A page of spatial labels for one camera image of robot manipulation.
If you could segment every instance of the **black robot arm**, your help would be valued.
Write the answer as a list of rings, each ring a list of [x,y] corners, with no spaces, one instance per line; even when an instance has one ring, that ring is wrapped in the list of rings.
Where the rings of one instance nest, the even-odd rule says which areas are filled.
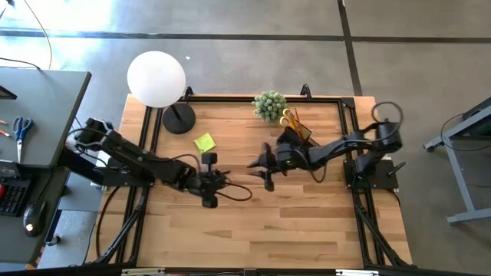
[[[302,140],[293,129],[286,127],[285,132],[276,140],[275,153],[270,145],[263,143],[263,153],[249,168],[265,167],[266,171],[252,174],[265,180],[268,191],[274,191],[271,178],[274,173],[283,173],[286,176],[291,169],[314,172],[326,166],[330,159],[354,150],[363,150],[355,159],[355,173],[365,173],[373,169],[386,153],[394,153],[402,147],[399,127],[400,122],[377,121],[325,146],[316,146]],[[375,131],[375,139],[369,140],[365,136],[372,130]]]
[[[124,139],[110,123],[89,118],[86,125],[75,136],[75,147],[80,151],[102,150],[112,158],[109,168],[100,169],[104,175],[102,185],[114,186],[124,182],[127,186],[151,186],[155,179],[180,192],[188,192],[202,199],[203,207],[215,208],[215,194],[227,186],[227,172],[219,170],[201,172],[190,164],[175,158],[160,158]],[[216,163],[216,154],[203,155],[208,164]]]

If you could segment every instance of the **gray desk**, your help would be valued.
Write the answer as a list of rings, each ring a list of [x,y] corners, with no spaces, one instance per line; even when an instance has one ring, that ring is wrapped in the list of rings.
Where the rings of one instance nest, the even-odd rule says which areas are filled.
[[[35,123],[22,146],[22,165],[55,164],[90,79],[88,72],[0,68],[0,85],[17,95],[16,100],[0,100],[0,120],[9,123],[0,128],[13,135],[17,116]],[[14,139],[0,136],[0,159],[18,160]]]
[[[477,139],[479,137],[471,135],[470,130],[488,123],[490,118],[491,106],[482,109],[479,113],[447,130],[442,136],[437,136],[429,143],[423,145],[428,152],[434,151],[438,146],[445,146],[447,150],[453,173],[467,209],[466,212],[448,216],[447,221],[451,225],[457,222],[491,218],[491,208],[478,209],[474,205],[468,190],[468,186],[489,186],[487,183],[491,176],[489,172],[491,151],[489,148],[475,149],[489,146],[491,140],[488,136],[480,137],[480,139],[486,138],[485,140]]]
[[[18,96],[17,100],[0,100],[0,120],[10,123],[16,116],[23,116],[35,122],[25,139],[22,165],[37,168],[41,177],[32,183],[34,187],[28,202],[36,200],[48,181],[51,170],[47,168],[58,161],[90,79],[88,72],[0,68],[0,85]],[[0,159],[17,161],[13,139],[0,136]],[[25,264],[36,260],[68,174],[65,168],[53,170],[43,196],[48,203],[44,231],[38,237],[31,238],[24,233],[22,217],[0,215],[0,262]]]

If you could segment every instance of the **black computer mouse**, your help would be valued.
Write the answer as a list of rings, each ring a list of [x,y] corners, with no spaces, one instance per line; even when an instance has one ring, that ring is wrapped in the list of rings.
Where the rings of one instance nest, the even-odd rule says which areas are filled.
[[[24,225],[24,232],[29,237],[35,237],[43,232],[44,220],[46,219],[46,201],[36,201],[29,203],[25,207],[24,218],[22,220]]]

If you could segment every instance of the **concrete floor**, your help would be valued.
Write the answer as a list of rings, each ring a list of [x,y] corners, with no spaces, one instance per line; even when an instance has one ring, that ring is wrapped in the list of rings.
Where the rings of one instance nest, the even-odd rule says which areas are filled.
[[[46,28],[138,33],[342,35],[336,0],[87,0],[32,1]],[[345,0],[353,36],[478,38],[491,36],[487,0]],[[38,28],[23,2],[0,28]],[[426,153],[451,116],[490,96],[491,44],[354,43],[363,95],[393,100],[405,112],[404,148],[393,155],[402,213],[414,264],[422,268],[491,274],[491,219],[448,226],[464,211],[447,155]],[[196,93],[254,94],[275,89],[297,94],[309,83],[316,95],[353,95],[344,42],[213,41],[52,38],[53,69],[90,71],[79,118],[120,122],[126,72],[140,53],[165,51],[183,65]],[[48,64],[43,38],[0,37],[1,56]],[[489,189],[473,190],[489,195]],[[477,205],[489,206],[491,195]],[[57,231],[63,245],[47,248],[40,267],[80,264],[94,214],[66,212]]]

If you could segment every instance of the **keyboard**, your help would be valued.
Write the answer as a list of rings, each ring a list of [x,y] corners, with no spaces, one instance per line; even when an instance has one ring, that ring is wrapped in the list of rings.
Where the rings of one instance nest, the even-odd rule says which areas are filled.
[[[28,200],[31,179],[0,182],[0,215],[20,216]]]

